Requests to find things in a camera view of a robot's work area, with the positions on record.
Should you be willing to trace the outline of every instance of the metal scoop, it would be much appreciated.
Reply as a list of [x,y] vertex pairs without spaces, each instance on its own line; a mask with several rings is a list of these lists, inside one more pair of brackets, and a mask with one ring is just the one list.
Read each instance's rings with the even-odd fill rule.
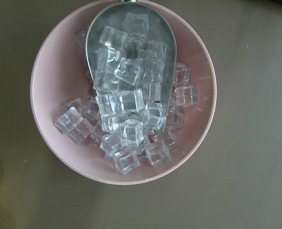
[[168,22],[149,6],[139,2],[119,2],[105,8],[95,17],[86,37],[86,56],[91,76],[92,78],[94,77],[97,47],[101,45],[98,42],[100,33],[105,26],[123,30],[122,22],[128,12],[147,14],[150,24],[147,40],[155,40],[167,44],[167,57],[163,73],[160,100],[167,114],[177,58],[176,40]]

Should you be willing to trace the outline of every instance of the pile of ice cubes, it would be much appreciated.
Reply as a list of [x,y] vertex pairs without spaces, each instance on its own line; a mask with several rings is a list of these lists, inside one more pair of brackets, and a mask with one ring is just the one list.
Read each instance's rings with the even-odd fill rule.
[[[83,55],[87,29],[75,35]],[[178,63],[166,114],[159,101],[167,44],[146,39],[147,14],[127,13],[123,29],[105,26],[99,37],[102,45],[90,82],[96,96],[89,94],[84,104],[77,98],[61,107],[63,115],[54,125],[75,143],[90,136],[100,144],[105,159],[126,175],[140,162],[156,167],[171,160],[169,152],[178,146],[171,131],[183,128],[183,107],[195,105],[197,93],[189,85],[191,68]],[[91,81],[90,73],[86,75]]]

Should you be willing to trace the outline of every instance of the bowl of ice cubes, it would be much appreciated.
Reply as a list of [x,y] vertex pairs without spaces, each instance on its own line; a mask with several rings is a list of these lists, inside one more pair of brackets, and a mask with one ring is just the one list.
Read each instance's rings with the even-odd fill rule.
[[[160,101],[167,47],[155,39],[122,39],[118,50],[105,36],[98,38],[104,42],[94,52],[99,63],[90,74],[88,28],[113,0],[90,3],[64,18],[40,48],[31,76],[32,111],[46,144],[74,171],[108,184],[145,183],[178,168],[203,141],[216,105],[214,68],[200,37],[171,10],[139,2],[162,15],[176,39],[168,109]],[[150,26],[146,15],[127,15],[128,28]],[[135,37],[131,29],[106,30],[108,36]]]

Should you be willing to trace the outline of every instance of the pink bowl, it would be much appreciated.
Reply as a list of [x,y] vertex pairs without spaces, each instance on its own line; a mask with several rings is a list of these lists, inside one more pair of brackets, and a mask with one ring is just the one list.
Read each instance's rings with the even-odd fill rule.
[[197,87],[198,104],[184,109],[184,128],[173,131],[180,147],[171,151],[171,162],[141,167],[123,176],[90,138],[75,144],[53,125],[59,107],[75,98],[86,99],[90,85],[84,76],[87,63],[78,51],[74,34],[91,23],[113,0],[99,0],[63,19],[44,41],[31,75],[31,107],[37,127],[49,148],[68,167],[93,180],[132,185],[160,178],[182,165],[199,147],[211,124],[216,104],[216,78],[209,53],[196,32],[171,10],[140,0],[158,11],[170,24],[178,48],[178,62],[192,67],[191,83]]

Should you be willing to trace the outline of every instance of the tabletop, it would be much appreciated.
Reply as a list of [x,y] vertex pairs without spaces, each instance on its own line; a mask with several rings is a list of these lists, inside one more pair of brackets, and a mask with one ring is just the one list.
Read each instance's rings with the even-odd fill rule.
[[193,156],[148,183],[99,183],[62,163],[31,112],[50,31],[92,0],[0,0],[0,229],[282,229],[282,4],[156,0],[198,33],[217,106]]

